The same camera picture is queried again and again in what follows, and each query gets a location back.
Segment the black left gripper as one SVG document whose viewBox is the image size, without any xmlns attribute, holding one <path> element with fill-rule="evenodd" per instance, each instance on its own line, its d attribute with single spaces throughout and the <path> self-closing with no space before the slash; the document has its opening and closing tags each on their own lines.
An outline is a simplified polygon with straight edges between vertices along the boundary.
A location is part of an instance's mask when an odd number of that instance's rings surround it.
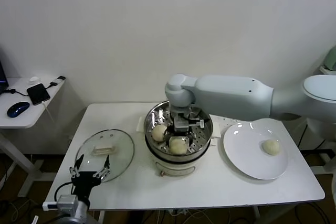
<svg viewBox="0 0 336 224">
<path fill-rule="evenodd" d="M 74 185 L 73 193 L 79 200 L 88 200 L 92 189 L 101 184 L 103 180 L 110 174 L 110 161 L 107 155 L 103 168 L 97 172 L 79 172 L 79 168 L 83 161 L 82 154 L 76 159 L 73 167 L 69 167 L 71 174 L 71 182 Z"/>
</svg>

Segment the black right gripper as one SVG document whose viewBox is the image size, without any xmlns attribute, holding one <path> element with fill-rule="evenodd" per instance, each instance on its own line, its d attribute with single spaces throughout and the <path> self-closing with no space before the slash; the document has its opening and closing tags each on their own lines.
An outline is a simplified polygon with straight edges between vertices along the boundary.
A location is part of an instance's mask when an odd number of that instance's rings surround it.
<svg viewBox="0 0 336 224">
<path fill-rule="evenodd" d="M 189 127 L 186 132 L 176 132 L 174 126 L 168 126 L 164 132 L 164 141 L 167 143 L 168 147 L 171 146 L 175 137 L 185 137 L 185 144 L 189 148 L 193 141 L 196 140 L 196 136 L 192 131 L 192 128 Z"/>
</svg>

